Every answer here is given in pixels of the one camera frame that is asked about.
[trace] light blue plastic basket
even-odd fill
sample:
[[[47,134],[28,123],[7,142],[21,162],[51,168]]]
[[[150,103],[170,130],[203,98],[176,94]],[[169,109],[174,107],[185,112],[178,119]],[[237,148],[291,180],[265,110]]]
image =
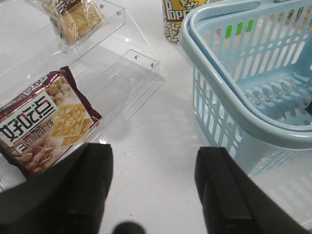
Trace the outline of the light blue plastic basket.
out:
[[[251,175],[312,155],[311,11],[311,0],[225,0],[183,21],[197,121]]]

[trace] white table surface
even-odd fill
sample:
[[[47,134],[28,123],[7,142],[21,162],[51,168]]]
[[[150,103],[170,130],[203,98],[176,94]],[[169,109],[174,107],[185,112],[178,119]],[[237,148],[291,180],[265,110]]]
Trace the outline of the white table surface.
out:
[[[114,176],[99,233],[110,234],[117,224],[134,221],[148,234],[205,234],[194,169],[199,147],[209,143],[192,109],[193,64],[180,46],[165,39],[161,0],[113,2],[125,7],[126,24],[131,24],[130,28],[137,26],[139,36],[129,28],[121,28],[123,35],[129,34],[130,42],[133,39],[129,47],[160,61],[159,74],[165,82],[135,115],[130,119],[118,116],[102,133],[101,142],[110,143],[113,148]],[[25,32],[21,27],[18,33],[25,37],[31,30],[36,31],[31,27]],[[0,45],[0,54],[18,37],[7,38]],[[126,42],[120,47],[109,38],[102,45],[120,54],[128,47]],[[300,166],[308,172],[312,168],[306,160],[290,165],[288,174],[282,169],[274,170],[254,180],[276,198],[276,185],[281,184],[284,175],[296,180],[296,168]]]

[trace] popcorn cup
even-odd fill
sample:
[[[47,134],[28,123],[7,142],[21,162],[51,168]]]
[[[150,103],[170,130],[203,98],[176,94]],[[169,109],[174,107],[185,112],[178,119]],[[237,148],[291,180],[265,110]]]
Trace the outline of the popcorn cup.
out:
[[[184,17],[198,6],[209,0],[162,0],[165,37],[169,42],[179,43],[180,27]]]

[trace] cracker image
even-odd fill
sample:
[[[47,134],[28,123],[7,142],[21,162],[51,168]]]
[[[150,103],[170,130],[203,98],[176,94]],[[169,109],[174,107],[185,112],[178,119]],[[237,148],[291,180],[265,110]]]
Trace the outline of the cracker image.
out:
[[[79,136],[86,115],[83,104],[66,104],[58,107],[53,118],[50,138]]]
[[[77,143],[85,134],[87,134],[87,132],[89,131],[92,124],[93,124],[92,119],[86,118],[83,121],[80,135],[79,136],[65,137],[63,140],[63,143],[61,144],[61,148],[67,148],[67,147],[72,146],[73,144]]]

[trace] cracker package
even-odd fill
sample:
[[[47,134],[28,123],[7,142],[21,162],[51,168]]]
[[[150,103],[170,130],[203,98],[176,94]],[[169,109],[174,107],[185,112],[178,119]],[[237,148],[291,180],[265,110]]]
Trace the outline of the cracker package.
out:
[[[1,153],[32,178],[83,141],[100,119],[69,68],[61,68],[0,108]]]
[[[50,17],[55,33],[72,45],[87,38],[102,24],[102,15],[92,0],[26,0]]]

